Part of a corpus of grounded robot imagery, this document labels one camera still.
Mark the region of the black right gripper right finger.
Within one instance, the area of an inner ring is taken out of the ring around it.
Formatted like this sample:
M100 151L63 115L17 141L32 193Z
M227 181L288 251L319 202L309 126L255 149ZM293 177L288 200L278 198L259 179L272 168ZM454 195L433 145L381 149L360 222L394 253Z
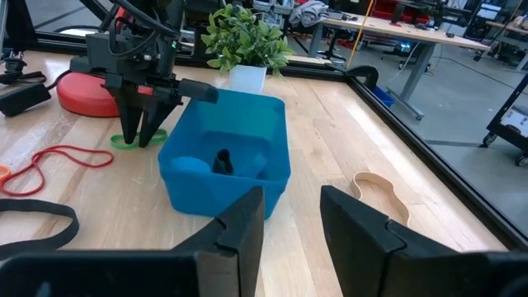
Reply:
M527 297L526 252L457 252L334 186L320 211L345 296Z

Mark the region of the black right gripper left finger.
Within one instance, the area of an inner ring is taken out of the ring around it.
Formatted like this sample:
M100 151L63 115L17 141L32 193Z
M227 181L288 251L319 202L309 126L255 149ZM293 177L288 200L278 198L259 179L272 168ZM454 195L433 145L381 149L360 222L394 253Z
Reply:
M253 296L265 194L251 188L171 250L39 252L1 268L3 296Z

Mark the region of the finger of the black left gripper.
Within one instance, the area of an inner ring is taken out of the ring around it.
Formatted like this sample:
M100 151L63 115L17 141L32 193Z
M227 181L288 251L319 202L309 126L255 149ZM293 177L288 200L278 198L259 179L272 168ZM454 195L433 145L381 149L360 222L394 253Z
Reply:
M137 135L139 120L143 113L143 105L136 89L111 89L114 97L126 143L132 143Z
M180 105L179 101L144 101L143 119L139 132L139 146L146 147L160 125L167 119L172 111Z

